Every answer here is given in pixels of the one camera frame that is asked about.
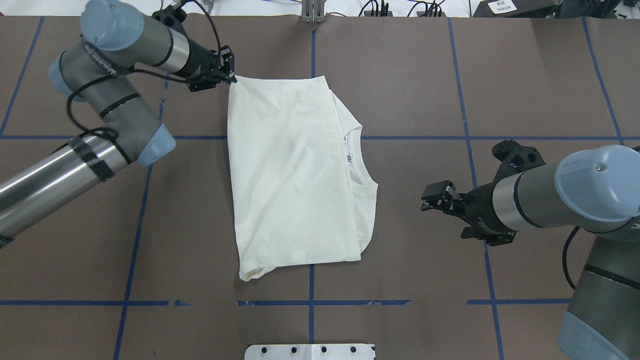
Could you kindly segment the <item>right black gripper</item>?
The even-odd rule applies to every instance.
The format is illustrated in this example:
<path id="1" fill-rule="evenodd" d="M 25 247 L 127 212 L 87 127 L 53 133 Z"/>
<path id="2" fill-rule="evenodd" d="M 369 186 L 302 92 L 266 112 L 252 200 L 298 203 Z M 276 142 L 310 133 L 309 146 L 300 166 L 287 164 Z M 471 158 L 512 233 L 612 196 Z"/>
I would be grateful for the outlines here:
<path id="1" fill-rule="evenodd" d="M 527 171 L 546 162 L 537 148 L 515 140 L 498 142 L 491 154 L 500 162 L 492 182 L 462 195 L 450 180 L 428 184 L 420 198 L 420 210 L 459 214 L 462 206 L 467 227 L 462 230 L 461 238 L 501 246 L 511 244 L 519 231 L 540 227 L 523 210 L 519 186 Z"/>

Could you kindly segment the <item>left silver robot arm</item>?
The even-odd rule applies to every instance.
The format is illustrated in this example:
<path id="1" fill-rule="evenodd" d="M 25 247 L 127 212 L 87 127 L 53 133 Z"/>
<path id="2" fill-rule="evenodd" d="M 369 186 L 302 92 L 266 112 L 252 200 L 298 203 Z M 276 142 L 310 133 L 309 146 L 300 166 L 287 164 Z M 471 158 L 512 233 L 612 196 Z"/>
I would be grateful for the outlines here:
<path id="1" fill-rule="evenodd" d="M 144 74 L 191 92 L 233 84 L 234 53 L 190 39 L 179 0 L 150 16 L 119 0 L 89 0 L 81 35 L 49 68 L 51 84 L 80 134 L 1 184 L 1 246 L 107 182 L 126 166 L 151 166 L 174 150 L 167 126 L 128 80 Z"/>

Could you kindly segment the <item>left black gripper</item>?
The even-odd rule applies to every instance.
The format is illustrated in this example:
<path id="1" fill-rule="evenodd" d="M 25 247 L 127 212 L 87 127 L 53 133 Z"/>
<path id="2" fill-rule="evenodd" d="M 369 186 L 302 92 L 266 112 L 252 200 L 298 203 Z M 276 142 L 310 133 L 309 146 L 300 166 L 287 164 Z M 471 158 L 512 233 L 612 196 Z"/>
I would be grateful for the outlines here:
<path id="1" fill-rule="evenodd" d="M 170 46 L 165 58 L 156 64 L 175 75 L 174 82 L 186 84 L 191 92 L 214 89 L 219 84 L 236 84 L 234 53 L 228 45 L 222 45 L 220 37 L 206 7 L 199 5 L 213 30 L 215 48 L 206 48 L 187 35 L 183 22 L 187 14 L 183 5 L 169 5 L 152 13 L 152 18 L 169 29 Z"/>

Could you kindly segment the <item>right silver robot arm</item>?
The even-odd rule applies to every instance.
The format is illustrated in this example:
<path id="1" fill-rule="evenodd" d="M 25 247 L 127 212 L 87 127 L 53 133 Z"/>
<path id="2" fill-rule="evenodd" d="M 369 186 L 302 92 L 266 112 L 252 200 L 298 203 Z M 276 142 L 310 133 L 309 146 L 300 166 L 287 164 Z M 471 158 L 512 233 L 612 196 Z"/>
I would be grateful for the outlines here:
<path id="1" fill-rule="evenodd" d="M 639 358 L 639 148 L 606 145 L 547 164 L 537 148 L 496 144 L 492 182 L 459 193 L 450 180 L 428 184 L 421 210 L 466 223 L 462 239 L 502 246 L 535 229 L 595 235 L 557 337 L 572 360 Z"/>

